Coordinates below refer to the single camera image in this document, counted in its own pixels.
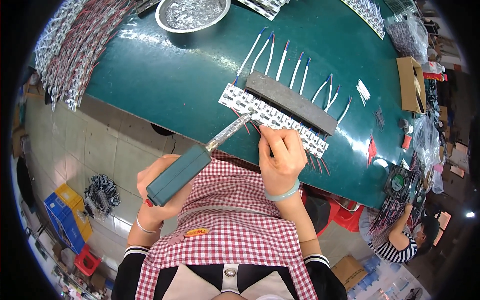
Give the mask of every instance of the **face mask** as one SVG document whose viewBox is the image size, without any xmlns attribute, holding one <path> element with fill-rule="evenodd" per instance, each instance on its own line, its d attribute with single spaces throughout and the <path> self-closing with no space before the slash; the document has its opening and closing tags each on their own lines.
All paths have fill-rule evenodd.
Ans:
<svg viewBox="0 0 480 300">
<path fill-rule="evenodd" d="M 413 229 L 413 237 L 416 238 L 418 236 L 418 233 L 421 231 L 421 224 L 418 224 L 417 226 L 415 226 L 415 228 Z"/>
</svg>

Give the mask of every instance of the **striped shirt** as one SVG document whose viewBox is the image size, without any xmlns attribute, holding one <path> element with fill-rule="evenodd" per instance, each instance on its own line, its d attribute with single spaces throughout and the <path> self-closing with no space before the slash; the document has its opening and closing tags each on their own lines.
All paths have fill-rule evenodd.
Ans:
<svg viewBox="0 0 480 300">
<path fill-rule="evenodd" d="M 404 250 L 399 251 L 397 250 L 391 242 L 386 242 L 382 246 L 378 247 L 377 249 L 373 246 L 372 242 L 368 244 L 368 246 L 381 258 L 397 264 L 406 263 L 411 260 L 415 254 L 417 254 L 418 245 L 415 242 L 415 239 L 412 235 L 403 232 L 405 236 L 410 240 L 410 244 Z"/>
</svg>

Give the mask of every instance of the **blue plastic crate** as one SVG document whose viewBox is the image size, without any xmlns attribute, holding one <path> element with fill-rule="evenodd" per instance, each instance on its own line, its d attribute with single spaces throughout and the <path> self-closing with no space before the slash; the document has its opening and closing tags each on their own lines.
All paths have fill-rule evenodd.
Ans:
<svg viewBox="0 0 480 300">
<path fill-rule="evenodd" d="M 44 201 L 44 204 L 53 227 L 60 238 L 76 254 L 80 254 L 85 246 L 85 241 L 78 229 L 72 210 L 55 193 L 52 193 Z"/>
</svg>

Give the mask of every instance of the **transparent bag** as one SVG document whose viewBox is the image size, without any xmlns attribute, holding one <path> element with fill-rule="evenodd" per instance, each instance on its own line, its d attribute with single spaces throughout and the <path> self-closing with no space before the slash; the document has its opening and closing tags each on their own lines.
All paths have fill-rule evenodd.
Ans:
<svg viewBox="0 0 480 300">
<path fill-rule="evenodd" d="M 422 115 L 415 120 L 413 130 L 413 150 L 425 166 L 424 176 L 440 161 L 440 135 L 433 122 Z"/>
<path fill-rule="evenodd" d="M 385 28 L 403 57 L 412 56 L 420 65 L 428 62 L 428 32 L 422 20 L 408 13 L 387 18 Z"/>
<path fill-rule="evenodd" d="M 433 186 L 432 192 L 435 194 L 441 194 L 444 192 L 444 181 L 442 179 L 442 174 L 438 171 L 433 171 Z"/>
</svg>

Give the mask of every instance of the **red gingham apron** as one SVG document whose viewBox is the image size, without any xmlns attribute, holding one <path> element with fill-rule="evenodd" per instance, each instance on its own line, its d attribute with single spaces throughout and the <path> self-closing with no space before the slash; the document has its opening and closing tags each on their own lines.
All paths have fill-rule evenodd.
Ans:
<svg viewBox="0 0 480 300">
<path fill-rule="evenodd" d="M 148 252 L 136 298 L 154 298 L 161 269 L 180 264 L 255 264 L 287 267 L 299 299 L 318 299 L 295 223 L 280 219 L 276 206 L 265 198 L 260 174 L 220 159 L 232 157 L 213 153 L 212 163 L 195 178 L 177 230 L 160 238 Z M 210 232 L 169 244 L 172 237 L 197 228 Z"/>
</svg>

